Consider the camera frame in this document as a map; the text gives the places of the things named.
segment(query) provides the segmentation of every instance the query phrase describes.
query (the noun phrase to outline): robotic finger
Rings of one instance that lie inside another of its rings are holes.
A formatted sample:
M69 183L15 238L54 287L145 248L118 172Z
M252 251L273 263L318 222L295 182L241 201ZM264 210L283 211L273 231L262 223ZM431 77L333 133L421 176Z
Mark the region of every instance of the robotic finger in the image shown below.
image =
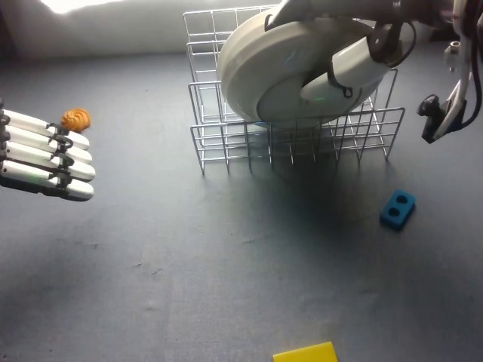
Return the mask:
M0 116L0 186L71 201L94 196L86 137L17 112Z

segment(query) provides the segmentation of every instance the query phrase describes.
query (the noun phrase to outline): yellow sponge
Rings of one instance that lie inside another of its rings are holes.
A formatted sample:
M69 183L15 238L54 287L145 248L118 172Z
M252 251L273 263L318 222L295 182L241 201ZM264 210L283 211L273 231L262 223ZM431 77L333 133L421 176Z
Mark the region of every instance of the yellow sponge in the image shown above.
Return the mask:
M273 362L338 362L332 342L312 345L273 356Z

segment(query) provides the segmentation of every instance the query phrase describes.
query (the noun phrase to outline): blue brick toy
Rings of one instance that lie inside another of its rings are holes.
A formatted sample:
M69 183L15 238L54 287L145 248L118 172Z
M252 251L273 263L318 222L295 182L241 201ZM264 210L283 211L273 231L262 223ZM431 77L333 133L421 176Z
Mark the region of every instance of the blue brick toy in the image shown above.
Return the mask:
M397 231L401 230L416 207L416 198L397 190L380 213L380 221Z

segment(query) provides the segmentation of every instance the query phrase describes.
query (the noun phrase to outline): metal wire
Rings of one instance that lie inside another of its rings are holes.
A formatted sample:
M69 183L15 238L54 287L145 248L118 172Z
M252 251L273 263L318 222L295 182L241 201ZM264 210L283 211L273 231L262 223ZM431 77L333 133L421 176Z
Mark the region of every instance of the metal wire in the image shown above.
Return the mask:
M319 117L294 119L294 127L278 127L276 123L247 122L236 115L223 99L217 79L218 55L228 37L244 21L271 6L191 11L184 14L189 42L187 54L192 74L189 95L195 125L191 126L193 145L199 166L212 161L225 161L229 172L231 161L287 157L293 165L298 157L310 156L314 163L320 154L333 153L337 161L345 151L356 153L361 161L365 150L380 149L387 159L405 115L402 107L389 108L398 71L393 69L356 110L322 124ZM382 93L384 108L378 109Z

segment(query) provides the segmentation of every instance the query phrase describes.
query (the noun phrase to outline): table surface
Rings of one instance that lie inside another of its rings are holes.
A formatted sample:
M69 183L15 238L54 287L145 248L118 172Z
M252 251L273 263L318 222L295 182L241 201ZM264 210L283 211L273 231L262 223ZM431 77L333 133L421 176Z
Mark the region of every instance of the table surface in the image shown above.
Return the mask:
M483 122L430 146L415 113L455 84L443 49L400 67L389 163L205 177L185 56L3 66L5 108L92 114L98 174L83 204L0 190L0 358L259 362L332 341L345 362L483 360ZM417 198L401 233L379 223L395 189Z

